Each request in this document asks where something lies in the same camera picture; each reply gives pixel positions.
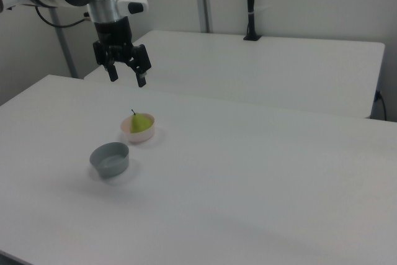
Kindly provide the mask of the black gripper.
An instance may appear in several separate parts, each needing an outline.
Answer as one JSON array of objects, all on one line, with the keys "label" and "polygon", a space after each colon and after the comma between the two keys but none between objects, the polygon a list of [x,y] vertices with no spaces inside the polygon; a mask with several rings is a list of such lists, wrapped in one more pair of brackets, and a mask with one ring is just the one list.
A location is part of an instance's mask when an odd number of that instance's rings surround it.
[{"label": "black gripper", "polygon": [[94,24],[98,40],[93,43],[96,63],[108,72],[111,82],[118,80],[115,61],[126,63],[136,74],[138,87],[146,85],[146,73],[151,62],[146,47],[133,46],[128,17],[108,23]]}]

